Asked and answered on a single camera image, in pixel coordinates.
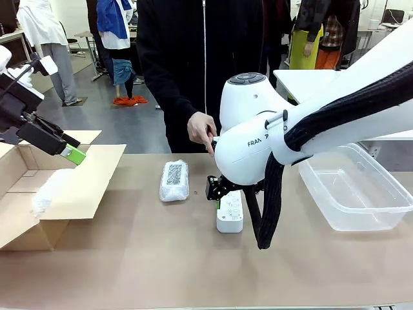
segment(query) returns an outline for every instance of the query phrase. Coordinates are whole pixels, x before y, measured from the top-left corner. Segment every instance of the clear plastic bin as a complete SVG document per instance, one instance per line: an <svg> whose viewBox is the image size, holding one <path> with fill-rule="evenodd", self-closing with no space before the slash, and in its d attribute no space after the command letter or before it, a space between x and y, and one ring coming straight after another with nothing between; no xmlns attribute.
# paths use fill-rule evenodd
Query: clear plastic bin
<svg viewBox="0 0 413 310"><path fill-rule="evenodd" d="M353 143L303 161L299 173L337 231L393 229L413 210L412 195Z"/></svg>

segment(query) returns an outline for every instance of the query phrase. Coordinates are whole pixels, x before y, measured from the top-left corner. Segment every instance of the blue jacket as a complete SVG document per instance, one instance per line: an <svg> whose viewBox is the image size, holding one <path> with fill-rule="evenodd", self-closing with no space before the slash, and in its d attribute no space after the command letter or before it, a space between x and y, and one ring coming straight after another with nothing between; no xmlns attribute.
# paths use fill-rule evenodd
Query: blue jacket
<svg viewBox="0 0 413 310"><path fill-rule="evenodd" d="M128 0L121 0L123 10L131 10ZM116 0L97 1L97 29L101 32L111 32L119 39L127 39L128 35L123 22L122 11Z"/></svg>

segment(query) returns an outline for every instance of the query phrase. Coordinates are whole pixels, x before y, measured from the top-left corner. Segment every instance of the white coat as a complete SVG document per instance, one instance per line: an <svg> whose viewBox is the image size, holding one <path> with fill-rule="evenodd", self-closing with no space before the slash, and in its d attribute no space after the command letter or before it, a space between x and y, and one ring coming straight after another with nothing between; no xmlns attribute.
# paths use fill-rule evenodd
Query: white coat
<svg viewBox="0 0 413 310"><path fill-rule="evenodd" d="M47 43L68 44L63 27L53 14L49 0L20 0L17 19L32 46Z"/></svg>
<svg viewBox="0 0 413 310"><path fill-rule="evenodd" d="M102 37L103 46L107 48L108 50L122 50L124 48L130 48L130 32L129 32L128 23L130 22L134 14L134 9L133 9L134 5L131 2L131 0L128 0L128 2L130 3L130 6L132 7L132 9L124 10L122 1L116 0L117 5L119 6L122 12L123 23L125 24L126 34L128 38L119 39L114 33L110 31L100 33Z"/></svg>

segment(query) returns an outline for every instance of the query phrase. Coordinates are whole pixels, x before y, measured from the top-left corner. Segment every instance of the open cardboard box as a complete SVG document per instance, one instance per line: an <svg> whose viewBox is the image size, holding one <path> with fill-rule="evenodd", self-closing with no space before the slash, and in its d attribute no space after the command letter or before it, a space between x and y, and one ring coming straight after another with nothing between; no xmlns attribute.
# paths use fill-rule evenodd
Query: open cardboard box
<svg viewBox="0 0 413 310"><path fill-rule="evenodd" d="M0 143L0 248L53 250L70 220L91 219L126 145L90 145L101 131L66 131L81 142L86 159L76 166L23 141ZM39 218L32 198L57 169L74 169L69 181Z"/></svg>

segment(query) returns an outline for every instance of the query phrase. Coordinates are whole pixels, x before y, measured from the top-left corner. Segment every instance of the bubble wrap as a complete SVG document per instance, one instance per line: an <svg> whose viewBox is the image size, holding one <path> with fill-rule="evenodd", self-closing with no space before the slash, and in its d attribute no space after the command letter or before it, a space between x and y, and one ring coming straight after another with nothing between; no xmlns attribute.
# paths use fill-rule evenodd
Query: bubble wrap
<svg viewBox="0 0 413 310"><path fill-rule="evenodd" d="M163 167L159 197L163 202L175 202L188 196L188 165L183 160L169 161Z"/></svg>
<svg viewBox="0 0 413 310"><path fill-rule="evenodd" d="M52 200L57 196L62 188L67 184L72 176L73 169L60 169L55 171L46 183L39 189L32 199L33 212L35 217L40 217L47 208L49 208Z"/></svg>

